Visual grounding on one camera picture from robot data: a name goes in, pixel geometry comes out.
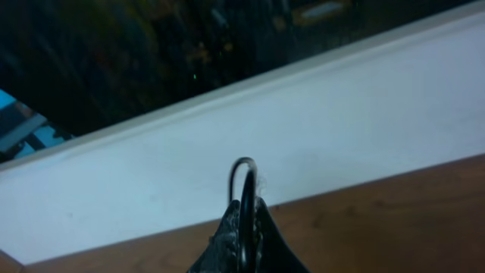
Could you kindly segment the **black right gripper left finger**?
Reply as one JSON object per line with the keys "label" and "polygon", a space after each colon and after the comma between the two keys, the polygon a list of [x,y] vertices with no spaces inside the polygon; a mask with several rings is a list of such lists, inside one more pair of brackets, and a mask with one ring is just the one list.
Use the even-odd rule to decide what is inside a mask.
{"label": "black right gripper left finger", "polygon": [[238,268],[240,201],[233,200],[209,239],[208,246],[188,273],[232,273]]}

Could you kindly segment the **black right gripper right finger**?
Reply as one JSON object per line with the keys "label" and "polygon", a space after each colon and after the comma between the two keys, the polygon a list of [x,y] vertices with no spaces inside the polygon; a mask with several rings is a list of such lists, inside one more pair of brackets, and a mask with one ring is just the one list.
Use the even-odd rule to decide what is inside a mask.
{"label": "black right gripper right finger", "polygon": [[309,273],[283,239],[261,197],[256,198],[256,273]]}

